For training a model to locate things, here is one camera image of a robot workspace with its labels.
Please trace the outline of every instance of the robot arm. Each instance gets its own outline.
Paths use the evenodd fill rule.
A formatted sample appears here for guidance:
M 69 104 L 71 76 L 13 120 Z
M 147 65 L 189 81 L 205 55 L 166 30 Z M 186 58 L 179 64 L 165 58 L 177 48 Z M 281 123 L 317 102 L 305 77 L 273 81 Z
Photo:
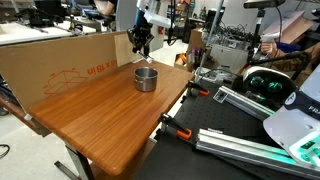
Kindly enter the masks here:
M 139 54 L 148 63 L 151 63 L 153 58 L 149 56 L 149 44 L 154 38 L 151 34 L 152 25 L 159 25 L 165 28 L 171 27 L 171 20 L 149 11 L 149 4 L 154 0 L 138 0 L 135 25 L 127 30 L 129 41 L 133 45 L 132 51 Z

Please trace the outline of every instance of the wooden table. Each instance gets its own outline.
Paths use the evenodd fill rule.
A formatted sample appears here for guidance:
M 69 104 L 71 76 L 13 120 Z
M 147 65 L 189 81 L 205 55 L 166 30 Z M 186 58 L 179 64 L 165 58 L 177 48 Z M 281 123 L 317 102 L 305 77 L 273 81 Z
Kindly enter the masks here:
M 138 67 L 155 68 L 155 91 L 134 87 Z M 120 174 L 146 143 L 194 75 L 161 63 L 127 64 L 30 108 L 30 114 L 111 175 Z

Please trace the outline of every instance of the stainless steel cup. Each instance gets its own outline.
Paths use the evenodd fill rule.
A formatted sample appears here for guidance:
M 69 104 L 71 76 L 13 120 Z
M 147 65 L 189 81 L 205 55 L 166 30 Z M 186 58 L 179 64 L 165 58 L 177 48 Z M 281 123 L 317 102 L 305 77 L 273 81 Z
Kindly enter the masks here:
M 149 67 L 141 67 L 135 71 L 135 87 L 143 92 L 153 91 L 157 86 L 158 72 Z

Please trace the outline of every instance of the laboratory floor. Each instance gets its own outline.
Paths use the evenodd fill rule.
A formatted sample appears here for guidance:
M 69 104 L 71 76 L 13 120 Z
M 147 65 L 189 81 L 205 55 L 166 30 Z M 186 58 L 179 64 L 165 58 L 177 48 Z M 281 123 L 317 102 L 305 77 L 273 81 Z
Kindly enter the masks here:
M 186 52 L 188 44 L 177 40 L 150 53 L 155 60 L 173 66 L 176 54 Z M 170 111 L 174 115 L 179 104 Z M 0 117 L 0 144 L 8 144 L 9 153 L 0 159 L 0 180 L 68 180 L 54 163 L 59 160 L 77 172 L 64 142 L 54 134 L 45 138 L 37 135 L 12 114 Z M 0 155 L 5 148 L 0 147 Z

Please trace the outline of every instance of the white wall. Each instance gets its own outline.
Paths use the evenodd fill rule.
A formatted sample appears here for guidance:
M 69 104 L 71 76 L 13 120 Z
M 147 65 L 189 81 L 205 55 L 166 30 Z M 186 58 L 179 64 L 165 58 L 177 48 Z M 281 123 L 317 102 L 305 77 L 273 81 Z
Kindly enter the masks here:
M 194 13 L 200 14 L 200 10 L 206 6 L 207 10 L 210 8 L 217 8 L 220 0 L 196 0 L 196 7 Z M 226 7 L 226 11 L 222 17 L 222 21 L 226 25 L 238 24 L 246 25 L 246 32 L 254 32 L 256 26 L 256 16 L 258 13 L 257 9 L 244 9 L 243 4 L 246 0 L 224 0 L 223 6 Z M 281 14 L 283 15 L 286 11 L 294 11 L 300 1 L 297 0 L 286 0 L 284 4 L 279 6 Z M 320 8 L 320 4 L 302 2 L 298 10 L 305 10 L 304 17 L 307 19 L 315 19 L 311 14 L 311 11 L 315 8 Z M 275 8 L 267 8 L 265 18 L 262 21 L 261 31 L 266 29 L 273 21 L 280 21 L 278 12 Z M 315 23 L 312 29 L 315 29 L 319 24 Z

